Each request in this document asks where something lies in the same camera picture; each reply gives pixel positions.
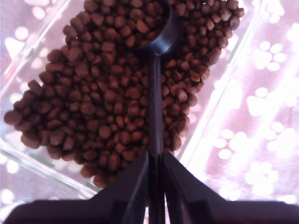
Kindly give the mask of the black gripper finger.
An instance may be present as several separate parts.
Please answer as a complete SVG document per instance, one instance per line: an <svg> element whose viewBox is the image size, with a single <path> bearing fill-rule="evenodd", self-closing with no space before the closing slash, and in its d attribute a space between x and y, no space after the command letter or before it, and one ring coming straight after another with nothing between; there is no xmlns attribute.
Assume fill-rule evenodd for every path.
<svg viewBox="0 0 299 224"><path fill-rule="evenodd" d="M92 223L143 223L148 194L148 153L139 156L91 200Z"/></svg>
<svg viewBox="0 0 299 224"><path fill-rule="evenodd" d="M216 223L225 199L164 152L164 188L171 223Z"/></svg>

